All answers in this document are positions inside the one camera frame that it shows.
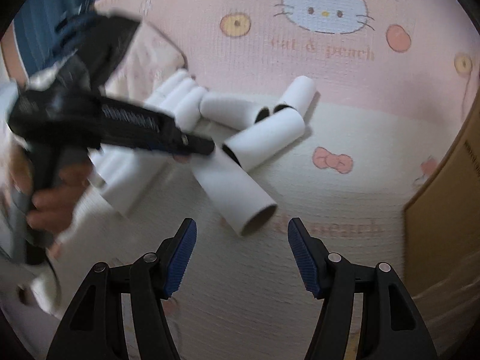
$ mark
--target cardboard tube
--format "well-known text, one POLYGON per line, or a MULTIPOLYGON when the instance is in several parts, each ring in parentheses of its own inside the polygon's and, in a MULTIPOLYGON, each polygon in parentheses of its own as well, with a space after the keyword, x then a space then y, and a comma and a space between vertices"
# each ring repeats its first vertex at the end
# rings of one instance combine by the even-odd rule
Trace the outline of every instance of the cardboard tube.
POLYGON ((131 151, 124 155, 100 195, 117 212, 127 216, 131 208, 167 162, 167 156, 149 151, 131 151))
POLYGON ((275 213, 277 203, 231 158, 216 148, 190 161, 197 181, 238 235, 251 233, 275 213))
POLYGON ((184 79, 166 96, 165 100, 158 106, 158 109, 171 115, 180 101, 196 86, 196 82, 190 77, 184 79))
POLYGON ((245 130, 270 116, 270 110, 239 96, 208 92, 200 103, 200 113, 206 119, 245 130))
POLYGON ((109 183, 110 180, 114 179, 115 173, 130 151, 131 149, 117 147, 104 154, 105 159, 96 167, 96 172, 103 182, 109 183))
POLYGON ((97 173, 96 169, 93 169, 90 176, 88 176, 88 182, 92 187, 100 188, 105 184, 105 180, 97 173))
POLYGON ((154 93, 164 98, 168 96, 185 78, 189 78, 190 74, 185 69, 178 69, 165 82, 160 85, 154 93))
POLYGON ((273 112, 290 107, 297 110, 301 117, 304 117, 316 92, 315 81, 306 76, 297 77, 280 97, 273 112))
POLYGON ((104 153, 102 151, 95 150, 90 152, 90 161, 92 161, 95 169, 100 169, 100 167, 105 163, 107 158, 107 153, 104 153))
POLYGON ((173 114, 175 124, 184 132, 191 132, 200 120, 200 101, 207 93, 203 87, 193 88, 175 107, 173 114))
POLYGON ((285 108, 230 137, 222 149, 249 172, 305 133, 305 122, 293 108, 285 108))

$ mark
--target finger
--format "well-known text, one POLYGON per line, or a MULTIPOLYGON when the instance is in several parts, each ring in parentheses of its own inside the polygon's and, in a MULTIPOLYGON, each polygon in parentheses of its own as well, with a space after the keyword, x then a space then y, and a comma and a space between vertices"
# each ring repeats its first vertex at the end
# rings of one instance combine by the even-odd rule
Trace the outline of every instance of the finger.
POLYGON ((33 194, 32 203, 39 210, 72 208, 80 200, 86 188, 61 185, 49 190, 40 190, 33 194))
POLYGON ((54 235, 69 228, 73 220, 73 210, 61 211, 30 211, 27 215, 27 223, 36 230, 46 230, 54 235))
POLYGON ((174 154, 172 157, 176 162, 178 162, 180 164, 187 164, 188 162, 190 162, 190 156, 189 155, 176 155, 176 154, 174 154))
POLYGON ((52 246, 49 247, 50 257, 58 260, 62 254, 62 244, 55 241, 52 246))
POLYGON ((14 144, 10 149, 9 173, 13 184, 26 195, 32 191, 32 172, 30 161, 25 156, 23 149, 14 144))
POLYGON ((90 160, 66 166, 58 173, 60 179, 70 186, 81 186, 93 171, 90 160))
POLYGON ((10 186, 11 184, 4 185, 2 188, 2 204, 4 209, 8 209, 11 206, 11 194, 10 186))

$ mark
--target cardboard box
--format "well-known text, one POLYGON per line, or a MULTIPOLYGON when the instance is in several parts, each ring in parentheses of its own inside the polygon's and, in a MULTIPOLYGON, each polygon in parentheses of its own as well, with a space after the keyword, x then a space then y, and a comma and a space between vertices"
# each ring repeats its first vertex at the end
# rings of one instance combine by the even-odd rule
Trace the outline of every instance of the cardboard box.
POLYGON ((405 206, 405 233, 404 282, 442 352, 480 314, 480 91, 435 174, 405 206))

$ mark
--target tube opening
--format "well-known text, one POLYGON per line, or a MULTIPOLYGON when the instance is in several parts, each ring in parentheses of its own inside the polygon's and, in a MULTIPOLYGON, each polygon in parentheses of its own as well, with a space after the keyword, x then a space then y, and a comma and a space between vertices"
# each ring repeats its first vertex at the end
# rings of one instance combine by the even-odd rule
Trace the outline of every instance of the tube opening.
POLYGON ((230 148, 227 145, 223 144, 222 150, 225 152, 227 156, 229 156, 232 160, 234 160, 240 167, 242 166, 240 165, 240 161, 238 160, 235 153, 232 150, 230 150, 230 148))
POLYGON ((289 105, 287 104, 278 104, 275 106, 275 108, 273 109, 273 113, 275 112, 278 112, 278 111, 281 111, 282 109, 284 108, 293 108, 293 107, 290 107, 289 105))
POLYGON ((247 224, 240 232, 240 235, 244 237, 260 229, 260 227, 267 223, 270 218, 275 214, 277 207, 278 206, 276 204, 272 204, 261 210, 258 214, 256 214, 252 219, 247 222, 247 224))
POLYGON ((267 107, 264 107, 258 113, 257 118, 255 119, 255 123, 258 123, 260 120, 263 120, 269 116, 270 116, 270 110, 267 107))

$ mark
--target blue gripper pad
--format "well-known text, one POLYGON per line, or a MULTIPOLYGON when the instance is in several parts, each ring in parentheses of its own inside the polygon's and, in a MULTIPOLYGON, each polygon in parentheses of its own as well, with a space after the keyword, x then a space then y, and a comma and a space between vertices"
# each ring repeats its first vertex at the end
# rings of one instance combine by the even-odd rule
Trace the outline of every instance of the blue gripper pad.
POLYGON ((197 242, 197 225, 194 220, 189 219, 189 221, 187 229, 184 231, 166 267, 166 281, 163 291, 168 298, 180 287, 191 253, 194 251, 197 242))
POLYGON ((307 245, 293 220, 289 222, 287 234, 289 237, 290 248, 292 249, 293 257, 297 263, 305 288, 318 299, 322 292, 320 284, 318 283, 318 269, 315 260, 308 251, 307 245))

